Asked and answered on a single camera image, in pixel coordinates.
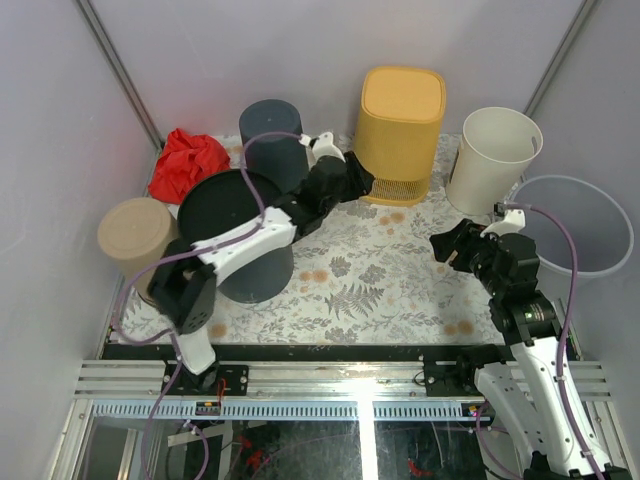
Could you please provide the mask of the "yellow mesh basket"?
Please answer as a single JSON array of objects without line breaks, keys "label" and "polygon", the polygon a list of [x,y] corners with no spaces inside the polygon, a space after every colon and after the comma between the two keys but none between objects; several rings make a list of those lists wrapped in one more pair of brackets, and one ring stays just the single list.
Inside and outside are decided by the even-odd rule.
[{"label": "yellow mesh basket", "polygon": [[367,73],[353,138],[375,177],[366,201],[404,207],[426,197],[445,109],[445,81],[434,71],[379,66]]}]

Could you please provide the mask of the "beige bin with black rim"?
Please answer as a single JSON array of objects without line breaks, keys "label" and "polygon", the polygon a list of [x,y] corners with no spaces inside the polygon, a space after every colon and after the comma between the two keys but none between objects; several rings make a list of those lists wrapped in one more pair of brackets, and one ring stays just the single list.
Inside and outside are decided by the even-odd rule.
[{"label": "beige bin with black rim", "polygon": [[127,281],[157,262],[178,236],[176,219],[167,206],[148,197],[115,206],[104,216],[97,233],[101,250]]}]

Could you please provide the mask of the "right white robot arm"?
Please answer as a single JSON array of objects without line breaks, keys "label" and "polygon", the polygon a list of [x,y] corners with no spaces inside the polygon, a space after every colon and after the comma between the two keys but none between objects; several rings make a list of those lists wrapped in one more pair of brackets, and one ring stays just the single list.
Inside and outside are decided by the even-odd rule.
[{"label": "right white robot arm", "polygon": [[523,393],[492,345],[462,355],[456,382],[481,393],[506,427],[525,479],[628,479],[599,443],[576,390],[561,322],[538,289],[539,257],[521,225],[462,220],[431,236],[435,259],[473,275],[490,296],[491,319],[529,388]]}]

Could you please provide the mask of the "large dark navy bin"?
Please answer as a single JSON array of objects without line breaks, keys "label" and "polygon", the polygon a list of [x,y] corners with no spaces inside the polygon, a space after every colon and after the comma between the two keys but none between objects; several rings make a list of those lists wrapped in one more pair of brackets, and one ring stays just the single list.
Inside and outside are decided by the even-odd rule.
[{"label": "large dark navy bin", "polygon": [[[259,207],[238,169],[210,176],[189,191],[177,214],[180,236],[194,243],[223,234],[259,215]],[[260,303],[278,295],[294,270],[290,246],[261,256],[229,276],[219,291],[239,303]]]}]

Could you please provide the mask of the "slate blue tapered bin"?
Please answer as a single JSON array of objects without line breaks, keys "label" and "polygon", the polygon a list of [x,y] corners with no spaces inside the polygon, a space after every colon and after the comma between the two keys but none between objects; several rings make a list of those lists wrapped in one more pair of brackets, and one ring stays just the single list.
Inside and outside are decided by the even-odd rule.
[{"label": "slate blue tapered bin", "polygon": [[286,193],[306,177],[309,161],[299,142],[303,133],[295,106],[280,99],[265,99],[248,106],[239,119],[247,168],[274,182]]}]

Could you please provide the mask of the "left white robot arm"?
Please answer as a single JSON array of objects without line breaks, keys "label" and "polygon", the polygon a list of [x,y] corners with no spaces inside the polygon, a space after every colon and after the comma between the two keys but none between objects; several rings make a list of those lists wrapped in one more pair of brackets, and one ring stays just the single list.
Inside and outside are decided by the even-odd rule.
[{"label": "left white robot arm", "polygon": [[217,287],[260,257],[318,230],[336,205],[370,194],[374,181],[354,152],[324,155],[299,186],[263,214],[206,240],[169,243],[148,292],[173,325],[176,357],[186,369],[188,387],[204,395],[218,385],[216,353],[205,328]]}]

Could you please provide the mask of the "cream white bin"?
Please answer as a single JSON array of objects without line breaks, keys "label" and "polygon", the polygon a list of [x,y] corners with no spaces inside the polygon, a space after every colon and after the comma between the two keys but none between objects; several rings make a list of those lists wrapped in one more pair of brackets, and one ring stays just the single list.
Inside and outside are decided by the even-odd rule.
[{"label": "cream white bin", "polygon": [[543,134],[528,116],[486,107],[464,121],[445,192],[467,215],[484,215],[506,197],[543,146]]}]

